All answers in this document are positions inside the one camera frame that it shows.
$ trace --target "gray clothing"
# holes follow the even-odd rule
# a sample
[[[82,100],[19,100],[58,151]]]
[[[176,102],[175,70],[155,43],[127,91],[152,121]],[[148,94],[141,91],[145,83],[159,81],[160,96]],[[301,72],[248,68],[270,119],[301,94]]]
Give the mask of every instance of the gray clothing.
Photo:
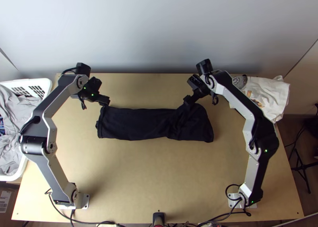
[[[22,158],[19,150],[19,130],[41,101],[40,97],[16,96],[0,85],[0,115],[3,117],[6,132],[0,136],[1,175],[13,175],[17,171]]]

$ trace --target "black power cable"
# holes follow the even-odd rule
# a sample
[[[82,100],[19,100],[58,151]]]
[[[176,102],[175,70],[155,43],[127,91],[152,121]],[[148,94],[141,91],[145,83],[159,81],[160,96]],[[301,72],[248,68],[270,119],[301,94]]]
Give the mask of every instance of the black power cable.
[[[315,106],[316,106],[316,108],[317,108],[317,112],[316,112],[315,116],[317,116],[317,115],[318,115],[318,104],[315,104]],[[288,146],[293,145],[293,147],[292,147],[292,149],[291,149],[291,154],[289,155],[288,160],[291,159],[291,156],[292,156],[292,154],[293,154],[293,152],[294,152],[294,150],[295,150],[295,148],[296,148],[297,141],[298,141],[298,139],[300,138],[301,134],[302,134],[305,130],[306,130],[305,124],[303,124],[303,125],[301,126],[301,128],[299,129],[297,135],[296,135],[295,141],[292,142],[291,144],[288,144],[288,145],[285,145],[285,146],[284,146],[284,147],[288,147]]]
[[[54,207],[54,209],[55,209],[61,216],[63,216],[64,218],[66,218],[66,219],[68,219],[68,220],[70,221],[72,227],[74,226],[74,225],[73,225],[73,222],[80,223],[80,224],[84,224],[84,225],[97,225],[97,226],[99,226],[99,225],[105,224],[105,225],[117,225],[118,227],[126,227],[126,226],[124,226],[124,225],[117,224],[117,223],[115,223],[115,222],[113,222],[113,221],[102,221],[102,222],[84,222],[84,221],[79,221],[79,220],[76,220],[76,219],[73,219],[73,218],[72,218],[73,215],[74,215],[74,213],[75,213],[75,210],[72,210],[70,217],[68,217],[68,216],[64,215],[62,212],[60,212],[60,211],[56,208],[56,206],[54,205],[54,202],[53,202],[53,200],[52,200],[52,197],[51,197],[52,192],[49,192],[49,190],[51,190],[51,189],[48,189],[48,190],[45,192],[45,194],[48,195],[48,197],[49,197],[49,199],[50,199],[50,201],[51,201],[52,206]]]
[[[198,224],[196,227],[201,227],[201,226],[203,226],[203,225],[205,225],[205,224],[209,224],[209,223],[218,224],[217,222],[226,220],[226,219],[227,219],[230,215],[232,215],[232,214],[246,214],[248,217],[250,217],[250,216],[252,215],[250,212],[247,212],[246,209],[245,209],[245,208],[246,208],[246,199],[245,199],[245,198],[244,198],[244,208],[242,209],[242,211],[233,212],[234,209],[235,209],[235,207],[236,207],[243,199],[242,199],[242,197],[239,197],[239,198],[236,198],[236,199],[232,199],[232,198],[229,197],[229,194],[227,193],[227,191],[228,191],[228,189],[229,189],[231,186],[237,186],[237,187],[239,187],[240,185],[231,184],[231,185],[227,186],[227,188],[225,189],[225,195],[226,195],[226,197],[227,197],[228,199],[230,199],[230,200],[237,201],[237,202],[235,203],[235,205],[232,207],[231,211],[230,211],[229,213],[224,213],[224,214],[222,214],[222,215],[218,215],[218,216],[216,216],[216,217],[214,217],[214,218],[212,218],[212,219],[209,219],[209,220],[207,220],[207,221],[205,221],[205,222],[202,222],[202,223]]]

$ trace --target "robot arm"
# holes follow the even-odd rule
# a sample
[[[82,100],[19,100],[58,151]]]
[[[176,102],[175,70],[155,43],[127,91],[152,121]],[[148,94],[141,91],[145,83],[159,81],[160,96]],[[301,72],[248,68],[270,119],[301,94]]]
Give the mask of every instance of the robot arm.
[[[232,84],[231,76],[225,71],[213,71],[209,60],[197,65],[199,75],[193,75],[188,83],[194,94],[184,98],[185,104],[196,102],[207,95],[217,104],[217,95],[222,95],[246,119],[243,134],[246,151],[249,154],[244,183],[233,193],[233,200],[241,199],[241,208],[261,200],[261,185],[270,157],[276,152],[279,141],[273,124],[263,112],[239,89]],[[79,193],[76,185],[67,180],[56,158],[57,128],[52,121],[53,115],[69,96],[78,98],[85,109],[84,100],[109,104],[109,97],[100,95],[101,81],[92,77],[89,80],[90,67],[78,63],[76,68],[68,69],[73,74],[62,73],[58,86],[33,111],[29,121],[20,130],[20,150],[35,162],[52,189],[52,199],[61,208],[87,208],[89,195]]]
[[[208,59],[197,64],[197,69],[200,76],[193,75],[188,80],[194,94],[185,97],[185,103],[191,104],[198,98],[211,95],[212,103],[217,104],[216,95],[222,95],[246,119],[243,135],[249,158],[245,180],[237,193],[230,194],[229,199],[241,199],[242,203],[238,207],[250,206],[263,197],[261,185],[267,164],[279,146],[274,125],[253,101],[233,85],[232,77],[226,71],[213,71]]]
[[[53,201],[61,208],[86,209],[89,195],[79,193],[76,185],[67,180],[56,158],[57,128],[52,117],[69,96],[79,98],[82,105],[84,99],[109,104],[109,98],[98,92],[101,81],[95,77],[89,80],[90,71],[89,66],[78,63],[75,68],[63,72],[58,86],[34,109],[31,118],[20,130],[21,152],[37,164],[52,189]]]

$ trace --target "black cable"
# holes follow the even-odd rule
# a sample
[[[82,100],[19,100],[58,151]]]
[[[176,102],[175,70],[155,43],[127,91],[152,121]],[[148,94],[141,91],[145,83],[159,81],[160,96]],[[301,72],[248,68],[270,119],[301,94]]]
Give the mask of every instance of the black cable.
[[[230,200],[233,200],[233,201],[241,200],[241,199],[242,199],[241,197],[238,197],[238,198],[236,198],[236,199],[232,199],[232,198],[229,197],[230,195],[227,193],[227,190],[228,190],[231,186],[237,186],[237,187],[239,187],[240,185],[238,185],[238,184],[228,185],[227,188],[225,189],[225,195],[226,195],[226,197],[227,197],[228,199],[230,199]]]
[[[97,226],[99,226],[99,225],[101,225],[101,224],[106,224],[106,225],[117,225],[118,227],[126,227],[126,226],[121,225],[121,224],[116,224],[116,223],[113,222],[113,221],[102,221],[102,222],[84,222],[84,221],[79,221],[79,220],[76,220],[76,219],[73,219],[73,218],[72,218],[72,216],[73,216],[74,213],[75,213],[75,210],[72,210],[71,216],[68,217],[68,216],[64,215],[62,212],[60,212],[60,211],[56,208],[56,206],[54,205],[54,202],[53,202],[53,200],[52,200],[52,197],[51,197],[51,193],[52,193],[52,192],[49,192],[49,190],[50,190],[50,189],[48,189],[48,190],[45,192],[45,194],[48,194],[48,197],[49,197],[49,199],[50,199],[50,201],[51,201],[52,206],[54,207],[54,209],[55,209],[61,216],[63,216],[64,218],[68,219],[69,221],[71,221],[71,225],[73,224],[73,222],[76,222],[76,223],[80,223],[80,224],[84,224],[84,225],[97,225]]]
[[[22,135],[30,124],[39,123],[41,118],[39,116],[34,116],[29,121],[27,121],[19,130],[19,134]]]
[[[71,211],[71,216],[70,216],[70,221],[71,221],[71,226],[72,226],[72,227],[74,227],[74,225],[73,225],[73,220],[72,220],[72,217],[73,217],[73,215],[74,215],[74,212],[75,212],[75,210],[72,210],[72,211]]]
[[[26,227],[29,222],[30,222],[30,221],[25,222],[22,227]]]
[[[212,79],[212,77],[211,77],[209,74],[206,74],[206,75],[205,75],[205,82],[206,82],[208,85],[211,85],[211,82],[212,82],[212,87],[211,87],[211,89],[214,88],[214,80]]]
[[[87,109],[87,107],[86,107],[86,105],[85,105],[85,103],[84,103],[83,98],[81,98],[79,94],[78,94],[78,99],[81,101],[82,109],[83,109],[83,110]]]
[[[246,198],[245,198],[245,196],[244,196],[241,192],[240,192],[241,196],[244,197],[244,208],[242,209],[243,211],[233,212],[233,210],[235,209],[235,207],[236,207],[243,199],[242,199],[242,197],[239,197],[239,198],[236,198],[236,199],[232,199],[232,198],[229,197],[227,191],[228,191],[228,189],[229,189],[231,186],[237,186],[237,187],[239,187],[240,185],[238,185],[238,184],[231,184],[231,185],[228,185],[228,186],[226,187],[226,189],[225,189],[225,195],[226,195],[226,197],[229,198],[230,200],[237,201],[237,202],[235,203],[235,205],[232,207],[231,211],[230,211],[229,213],[225,213],[225,214],[222,214],[222,215],[218,215],[218,216],[216,216],[216,217],[214,217],[214,218],[212,218],[212,219],[209,219],[208,221],[202,222],[202,223],[198,224],[196,227],[201,227],[201,226],[203,226],[203,225],[205,225],[205,224],[208,224],[208,223],[216,223],[216,224],[217,224],[217,222],[223,221],[223,220],[227,219],[227,218],[228,218],[230,215],[232,215],[232,214],[246,214],[248,217],[250,217],[250,216],[252,215],[250,212],[247,212],[247,211],[246,211]]]
[[[75,71],[74,71],[74,69],[76,69],[76,68],[66,69],[65,71],[63,71],[63,72],[61,73],[61,75],[64,75],[65,73],[70,72],[70,71],[73,72],[74,74],[76,74]]]
[[[305,131],[304,126],[305,126],[305,124],[303,124],[303,125],[301,126],[300,130],[298,131],[298,133],[297,133],[297,135],[296,135],[295,141],[292,142],[291,144],[285,145],[284,147],[288,147],[288,146],[290,146],[290,145],[293,145],[293,144],[295,144],[295,143],[298,141],[298,139],[299,139],[299,137],[301,136],[301,134]]]
[[[318,115],[318,105],[316,106],[316,108],[317,108],[317,111],[316,111],[315,116]],[[305,124],[303,124],[303,125],[301,126],[300,130],[298,131],[298,133],[297,133],[297,135],[296,135],[295,141],[292,142],[291,144],[285,145],[284,147],[288,147],[288,146],[291,146],[291,145],[293,145],[293,144],[294,144],[294,146],[296,146],[296,143],[297,143],[298,139],[300,138],[301,134],[302,134],[304,131],[305,131]]]

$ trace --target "white wall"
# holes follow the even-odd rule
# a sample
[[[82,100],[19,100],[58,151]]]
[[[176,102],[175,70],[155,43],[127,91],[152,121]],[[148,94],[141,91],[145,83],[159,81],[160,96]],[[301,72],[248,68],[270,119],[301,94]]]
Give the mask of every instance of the white wall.
[[[318,103],[318,41],[286,75],[284,81],[291,84],[289,103],[285,114],[315,114]]]
[[[285,75],[318,37],[317,0],[0,0],[0,44],[21,72]]]

